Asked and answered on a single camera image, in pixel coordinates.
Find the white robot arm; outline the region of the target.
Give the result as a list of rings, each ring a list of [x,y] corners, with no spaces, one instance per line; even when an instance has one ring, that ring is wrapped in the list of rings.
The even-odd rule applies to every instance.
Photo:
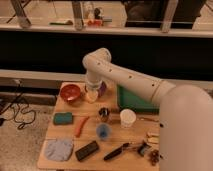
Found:
[[[159,108],[159,171],[213,171],[213,98],[206,91],[114,65],[106,48],[82,63],[88,88],[107,78]]]

